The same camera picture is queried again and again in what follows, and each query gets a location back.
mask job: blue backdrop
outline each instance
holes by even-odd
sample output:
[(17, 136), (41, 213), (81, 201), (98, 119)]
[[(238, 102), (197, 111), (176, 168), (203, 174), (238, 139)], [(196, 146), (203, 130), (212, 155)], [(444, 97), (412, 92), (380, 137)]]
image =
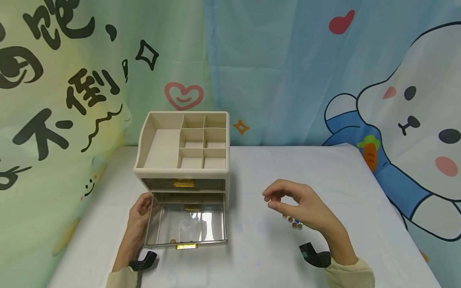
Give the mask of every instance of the blue backdrop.
[(459, 287), (461, 1), (204, 3), (232, 144), (356, 145), (441, 285)]

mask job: compartment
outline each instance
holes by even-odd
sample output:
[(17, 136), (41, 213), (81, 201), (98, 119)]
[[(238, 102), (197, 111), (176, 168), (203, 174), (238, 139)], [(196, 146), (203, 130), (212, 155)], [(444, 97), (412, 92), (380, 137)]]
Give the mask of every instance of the compartment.
[(225, 128), (205, 128), (204, 133), (205, 148), (226, 148), (226, 129)]
[(137, 168), (176, 168), (183, 115), (150, 113), (139, 139)]
[(202, 148), (203, 129), (182, 128), (179, 137), (180, 148)]
[(226, 113), (207, 113), (205, 115), (205, 128), (226, 128)]
[(203, 128), (205, 114), (185, 113), (182, 128)]
[(180, 148), (177, 167), (181, 169), (201, 169), (203, 157), (201, 148)]
[(197, 248), (227, 243), (225, 195), (154, 193), (147, 248)]
[(226, 149), (203, 149), (204, 169), (225, 169)]

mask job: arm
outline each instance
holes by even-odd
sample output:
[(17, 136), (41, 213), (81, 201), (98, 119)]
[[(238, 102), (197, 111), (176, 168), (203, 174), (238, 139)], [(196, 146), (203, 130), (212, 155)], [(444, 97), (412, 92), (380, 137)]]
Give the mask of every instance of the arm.
[(130, 261), (134, 260), (146, 233), (152, 194), (144, 193), (130, 209), (128, 224), (118, 249), (112, 272), (107, 278), (106, 288), (136, 288), (138, 272), (133, 271)]
[(373, 270), (362, 259), (358, 259), (349, 235), (340, 227), (322, 233), (331, 253), (331, 265), (325, 269), (330, 288), (372, 288), (375, 278)]
[[(330, 288), (373, 288), (373, 270), (358, 259), (349, 235), (339, 219), (308, 185), (277, 180), (263, 192), (269, 208), (290, 215), (325, 237), (331, 254), (331, 265), (326, 268)], [(292, 197), (298, 206), (281, 202)]]

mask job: pink cheek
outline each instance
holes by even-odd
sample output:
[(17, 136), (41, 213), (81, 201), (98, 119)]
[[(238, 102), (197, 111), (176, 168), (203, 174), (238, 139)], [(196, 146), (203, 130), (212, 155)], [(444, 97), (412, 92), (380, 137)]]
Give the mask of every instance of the pink cheek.
[(435, 159), (435, 166), (437, 169), (448, 177), (455, 177), (458, 175), (458, 166), (448, 157), (440, 156)]
[(390, 86), (389, 88), (387, 88), (386, 93), (384, 93), (383, 99), (392, 98), (395, 95), (397, 95), (397, 90), (394, 87)]

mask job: drawer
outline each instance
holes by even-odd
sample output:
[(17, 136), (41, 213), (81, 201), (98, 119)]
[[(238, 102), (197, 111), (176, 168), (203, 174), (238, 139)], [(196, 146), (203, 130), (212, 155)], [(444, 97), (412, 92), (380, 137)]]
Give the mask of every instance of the drawer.
[(224, 179), (159, 179), (142, 178), (150, 191), (224, 191)]
[(153, 193), (144, 247), (195, 249), (227, 243), (224, 193)]

